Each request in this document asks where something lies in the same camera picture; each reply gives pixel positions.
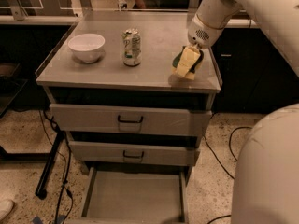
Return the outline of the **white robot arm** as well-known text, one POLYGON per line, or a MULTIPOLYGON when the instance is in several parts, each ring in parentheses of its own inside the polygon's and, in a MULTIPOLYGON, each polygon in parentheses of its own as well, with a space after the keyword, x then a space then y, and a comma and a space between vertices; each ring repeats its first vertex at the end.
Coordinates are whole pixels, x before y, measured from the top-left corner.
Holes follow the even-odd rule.
MULTIPOLYGON (((292 72, 299 75, 299 0, 202 0, 178 56, 185 77, 244 9, 292 72)), ((231 224, 299 224, 299 104, 271 105, 239 152, 231 224)))

